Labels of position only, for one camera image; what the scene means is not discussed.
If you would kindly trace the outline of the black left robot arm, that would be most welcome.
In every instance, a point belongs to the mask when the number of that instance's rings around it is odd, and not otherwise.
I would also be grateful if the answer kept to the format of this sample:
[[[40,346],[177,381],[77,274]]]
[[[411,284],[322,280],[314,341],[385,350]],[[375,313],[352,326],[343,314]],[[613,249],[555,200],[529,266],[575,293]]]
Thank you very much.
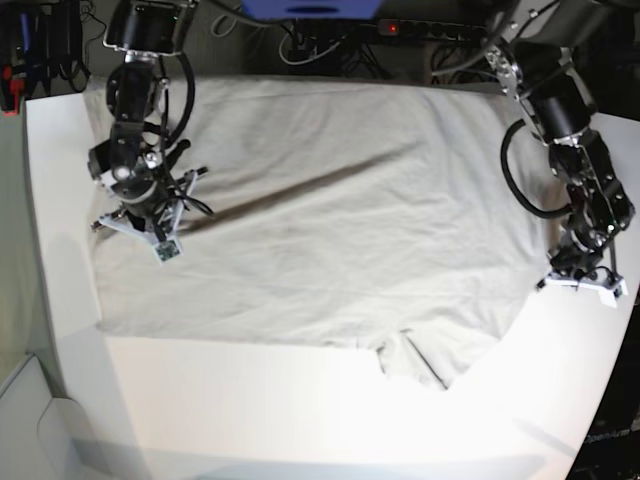
[[[596,106],[571,54],[614,12],[636,11],[639,4],[558,1],[536,34],[506,40],[504,33],[518,6],[516,1],[501,2],[482,44],[484,58],[522,114],[503,137],[501,168],[509,189],[526,210],[544,219],[565,219],[560,241],[549,252],[550,274],[578,285],[596,279],[603,255],[613,253],[614,239],[629,227],[635,208],[616,175],[607,145],[591,125]],[[508,149],[524,127],[547,148],[553,174],[565,185],[567,205],[542,210],[517,188]]]

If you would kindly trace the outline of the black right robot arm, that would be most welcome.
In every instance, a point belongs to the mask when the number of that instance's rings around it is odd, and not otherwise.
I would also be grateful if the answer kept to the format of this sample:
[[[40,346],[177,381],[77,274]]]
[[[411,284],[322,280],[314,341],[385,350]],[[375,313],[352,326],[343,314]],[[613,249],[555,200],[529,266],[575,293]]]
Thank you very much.
[[[195,105],[195,77],[184,43],[195,1],[121,1],[104,44],[123,63],[108,77],[105,102],[113,123],[108,138],[89,152],[94,181],[120,202],[116,217],[139,232],[166,232],[172,207],[187,200],[185,183],[171,171],[189,148],[182,134]],[[178,60],[187,81],[186,103],[169,125],[167,58]]]

